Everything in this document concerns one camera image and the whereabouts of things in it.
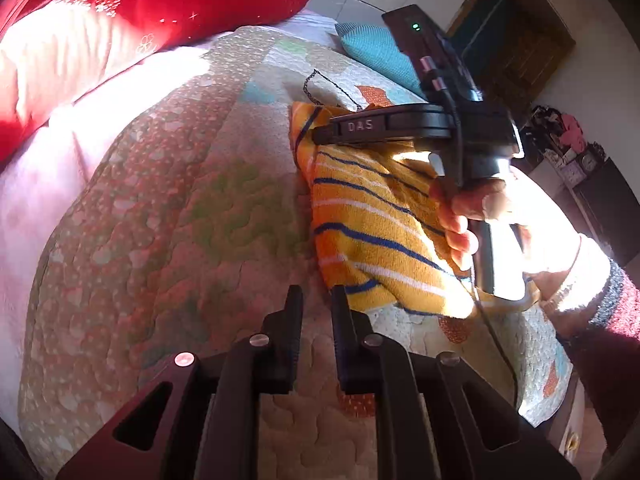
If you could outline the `person's right forearm sleeve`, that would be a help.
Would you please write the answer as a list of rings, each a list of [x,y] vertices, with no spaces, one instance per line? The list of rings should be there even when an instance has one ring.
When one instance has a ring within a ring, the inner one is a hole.
[[[639,289],[583,235],[570,272],[541,307],[615,453],[639,417]]]

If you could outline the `person's right hand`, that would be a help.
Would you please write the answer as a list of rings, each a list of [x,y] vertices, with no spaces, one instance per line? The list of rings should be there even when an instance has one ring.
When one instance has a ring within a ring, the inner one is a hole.
[[[503,220],[520,227],[524,272],[541,298],[548,300],[558,291],[575,262],[580,236],[558,205],[521,170],[512,167],[505,179],[486,180],[452,197],[437,179],[430,195],[438,205],[437,218],[452,261],[460,270],[471,269],[472,255],[480,247],[469,222]]]

